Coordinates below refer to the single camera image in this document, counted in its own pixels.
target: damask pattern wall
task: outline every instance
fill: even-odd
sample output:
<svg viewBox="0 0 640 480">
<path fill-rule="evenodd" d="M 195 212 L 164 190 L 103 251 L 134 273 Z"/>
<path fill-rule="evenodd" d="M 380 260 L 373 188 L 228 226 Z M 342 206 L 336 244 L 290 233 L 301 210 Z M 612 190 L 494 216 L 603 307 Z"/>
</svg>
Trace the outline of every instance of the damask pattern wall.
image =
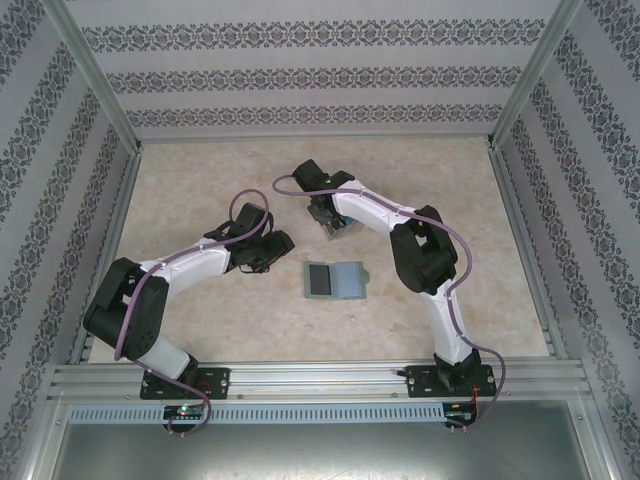
<svg viewBox="0 0 640 480">
<path fill-rule="evenodd" d="M 640 478 L 639 6 L 583 3 L 502 145 L 623 478 Z"/>
<path fill-rule="evenodd" d="M 143 140 L 491 131 L 557 0 L 73 0 Z"/>
<path fill-rule="evenodd" d="M 128 162 L 35 0 L 0 2 L 0 479 L 66 363 Z"/>
</svg>

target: marble surface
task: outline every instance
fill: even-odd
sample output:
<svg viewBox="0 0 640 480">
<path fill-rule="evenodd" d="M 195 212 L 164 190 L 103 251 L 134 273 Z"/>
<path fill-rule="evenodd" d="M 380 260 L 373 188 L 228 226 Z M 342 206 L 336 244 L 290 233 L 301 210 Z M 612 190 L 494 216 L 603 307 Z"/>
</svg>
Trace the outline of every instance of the marble surface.
<svg viewBox="0 0 640 480">
<path fill-rule="evenodd" d="M 474 255 L 471 277 L 458 290 L 471 338 L 505 356 L 548 355 L 481 138 L 147 146 L 118 256 L 148 260 L 192 245 L 227 220 L 230 200 L 250 187 L 267 194 L 276 228 L 296 244 L 267 274 L 235 270 L 172 298 L 166 336 L 200 361 L 431 357 L 429 320 L 397 278 L 388 239 L 364 228 L 329 242 L 306 211 L 308 199 L 271 189 L 275 177 L 308 158 L 399 203 L 436 207 Z M 297 189 L 293 181 L 284 186 Z M 260 203 L 255 195 L 246 200 Z M 363 261 L 368 298 L 305 299 L 305 260 Z M 461 258 L 459 272 L 464 265 Z M 96 340 L 90 361 L 112 362 L 113 350 Z"/>
</svg>

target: black mounting plate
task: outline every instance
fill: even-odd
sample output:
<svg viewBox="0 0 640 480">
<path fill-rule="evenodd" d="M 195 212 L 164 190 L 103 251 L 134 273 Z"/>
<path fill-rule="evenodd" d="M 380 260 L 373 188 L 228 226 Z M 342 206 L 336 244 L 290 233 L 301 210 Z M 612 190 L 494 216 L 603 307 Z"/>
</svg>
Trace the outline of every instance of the black mounting plate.
<svg viewBox="0 0 640 480">
<path fill-rule="evenodd" d="M 198 368 L 194 388 L 206 393 L 211 400 L 226 400 L 229 391 L 228 368 Z M 145 371 L 140 387 L 143 400 L 197 400 L 200 397 Z"/>
<path fill-rule="evenodd" d="M 496 393 L 496 379 L 489 365 L 480 365 L 455 392 L 451 392 L 440 381 L 436 365 L 410 365 L 401 376 L 407 379 L 409 398 L 471 397 L 474 384 L 478 389 L 478 397 L 493 397 Z"/>
</svg>

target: purple cable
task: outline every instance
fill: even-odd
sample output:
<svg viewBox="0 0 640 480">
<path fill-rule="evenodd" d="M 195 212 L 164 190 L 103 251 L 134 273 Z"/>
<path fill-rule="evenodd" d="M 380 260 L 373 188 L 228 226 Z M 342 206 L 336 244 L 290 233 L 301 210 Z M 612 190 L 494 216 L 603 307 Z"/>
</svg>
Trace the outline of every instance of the purple cable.
<svg viewBox="0 0 640 480">
<path fill-rule="evenodd" d="M 455 329 L 456 333 L 464 343 L 469 345 L 471 348 L 476 348 L 482 352 L 490 353 L 491 355 L 495 356 L 500 362 L 500 368 L 502 369 L 502 371 L 500 372 L 500 382 L 498 383 L 498 387 L 496 388 L 496 393 L 491 399 L 491 402 L 489 402 L 489 405 L 487 405 L 487 409 L 485 410 L 485 413 L 482 415 L 482 417 L 478 418 L 472 425 L 467 427 L 467 430 L 474 429 L 479 423 L 481 423 L 481 421 L 484 420 L 484 418 L 493 409 L 493 406 L 498 400 L 498 397 L 500 396 L 500 392 L 502 392 L 502 387 L 504 386 L 504 382 L 506 379 L 507 365 L 502 355 L 500 355 L 498 352 L 496 352 L 491 348 L 483 347 L 476 343 L 473 343 L 471 340 L 465 337 L 462 332 L 462 329 L 460 328 L 460 325 L 458 325 L 458 321 L 456 320 L 456 315 L 453 308 L 453 302 L 451 301 L 451 293 L 456 288 L 458 288 L 458 286 L 462 282 L 464 282 L 467 278 L 469 278 L 469 275 L 471 274 L 472 256 L 471 256 L 471 249 L 469 248 L 469 245 L 467 245 L 467 242 L 464 241 L 464 239 L 460 236 L 460 234 L 458 234 L 458 232 L 456 232 L 451 227 L 448 227 L 444 223 L 438 222 L 437 220 L 433 220 L 432 218 L 423 217 L 422 215 L 417 215 L 413 212 L 405 212 L 405 211 L 399 210 L 397 205 L 393 205 L 388 202 L 385 202 L 384 200 L 376 197 L 375 195 L 370 194 L 366 190 L 358 190 L 355 188 L 332 188 L 332 189 L 326 189 L 326 190 L 317 190 L 315 192 L 290 192 L 290 191 L 282 190 L 278 188 L 278 183 L 287 178 L 293 178 L 293 175 L 282 175 L 281 177 L 278 177 L 273 181 L 273 184 L 271 186 L 277 193 L 280 193 L 282 195 L 290 195 L 293 197 L 313 197 L 315 195 L 333 195 L 334 193 L 351 193 L 354 195 L 362 195 L 363 197 L 373 200 L 378 205 L 388 208 L 389 210 L 396 210 L 397 211 L 396 215 L 401 215 L 403 217 L 408 217 L 408 218 L 414 218 L 418 221 L 425 222 L 435 227 L 438 227 L 444 230 L 445 232 L 447 232 L 449 235 L 455 238 L 458 241 L 458 243 L 460 243 L 467 257 L 467 268 L 465 269 L 464 273 L 460 276 L 460 278 L 457 279 L 453 284 L 451 284 L 451 286 L 446 291 L 447 306 L 449 307 L 449 314 L 451 315 L 451 323 L 453 324 L 453 328 Z"/>
<path fill-rule="evenodd" d="M 262 226 L 267 222 L 267 219 L 269 217 L 269 200 L 267 200 L 267 197 L 266 197 L 266 195 L 264 193 L 262 193 L 260 190 L 256 190 L 255 188 L 248 188 L 246 190 L 243 190 L 243 191 L 239 192 L 238 194 L 236 194 L 235 197 L 233 197 L 233 199 L 231 200 L 231 204 L 229 205 L 229 220 L 233 220 L 233 206 L 235 205 L 236 201 L 242 195 L 245 195 L 247 193 L 257 193 L 258 195 L 260 195 L 260 197 L 262 197 L 262 200 L 264 201 L 264 215 L 262 217 L 262 220 L 260 220 L 260 223 L 258 223 L 258 225 L 256 225 L 255 228 L 253 228 L 249 232 L 245 233 L 244 235 L 240 235 L 239 237 L 231 238 L 229 240 L 223 240 L 223 241 L 220 241 L 220 242 L 208 243 L 207 245 L 204 245 L 202 247 L 200 247 L 200 246 L 190 247 L 190 248 L 182 250 L 182 251 L 180 251 L 178 253 L 174 253 L 173 255 L 171 255 L 171 256 L 165 258 L 164 260 L 162 260 L 160 263 L 157 263 L 156 265 L 151 267 L 149 269 L 149 271 L 142 276 L 142 278 L 138 282 L 138 285 L 136 285 L 136 288 L 133 291 L 133 295 L 131 295 L 131 300 L 129 301 L 129 305 L 127 306 L 127 312 L 125 313 L 124 320 L 122 321 L 122 327 L 120 328 L 120 335 L 118 336 L 118 342 L 116 343 L 116 351 L 115 351 L 115 353 L 113 355 L 113 359 L 116 362 L 118 360 L 120 360 L 120 358 L 122 358 L 122 346 L 124 345 L 124 341 L 125 341 L 125 338 L 127 336 L 127 330 L 129 328 L 129 323 L 131 322 L 131 314 L 133 313 L 133 308 L 134 308 L 136 302 L 138 301 L 138 297 L 140 296 L 140 292 L 142 291 L 142 287 L 147 282 L 149 277 L 151 277 L 151 275 L 153 275 L 155 272 L 157 272 L 161 268 L 165 267 L 169 263 L 173 262 L 174 260 L 177 260 L 178 258 L 183 257 L 185 255 L 188 255 L 190 253 L 204 251 L 204 250 L 210 250 L 212 248 L 220 247 L 220 246 L 224 246 L 224 245 L 230 245 L 232 243 L 240 242 L 240 241 L 244 240 L 245 238 L 249 238 L 251 235 L 253 235 L 258 230 L 260 230 L 262 228 Z M 156 377 L 158 377 L 158 378 L 160 378 L 160 379 L 162 379 L 162 380 L 164 380 L 166 382 L 172 383 L 173 385 L 176 385 L 176 386 L 178 386 L 180 388 L 183 388 L 183 389 L 185 389 L 185 390 L 187 390 L 187 391 L 189 391 L 191 393 L 195 393 L 196 395 L 198 395 L 199 397 L 201 397 L 204 400 L 204 403 L 207 406 L 207 414 L 205 416 L 204 421 L 202 421 L 201 423 L 199 423 L 198 425 L 193 427 L 188 432 L 180 433 L 179 435 L 181 437 L 186 437 L 188 435 L 192 435 L 192 434 L 196 433 L 198 430 L 201 430 L 202 428 L 204 428 L 204 426 L 209 422 L 209 419 L 211 418 L 211 413 L 212 413 L 212 409 L 213 409 L 213 407 L 211 406 L 211 401 L 209 400 L 209 398 L 207 397 L 207 395 L 205 393 L 201 392 L 200 390 L 198 390 L 196 388 L 190 387 L 189 385 L 186 385 L 186 384 L 184 384 L 182 382 L 179 382 L 177 380 L 169 378 L 166 375 L 164 375 L 164 374 L 162 374 L 160 372 L 157 372 L 157 371 L 153 370 L 152 368 L 144 365 L 143 363 L 140 363 L 140 362 L 135 362 L 135 363 L 137 363 L 142 368 L 144 368 L 146 371 L 148 371 L 149 373 L 155 375 Z M 173 420 L 174 420 L 174 417 L 172 417 L 169 420 L 169 424 L 167 425 L 167 430 L 169 431 L 170 435 L 178 434 L 178 432 L 175 432 L 175 431 L 171 430 L 171 425 L 173 423 Z"/>
</svg>

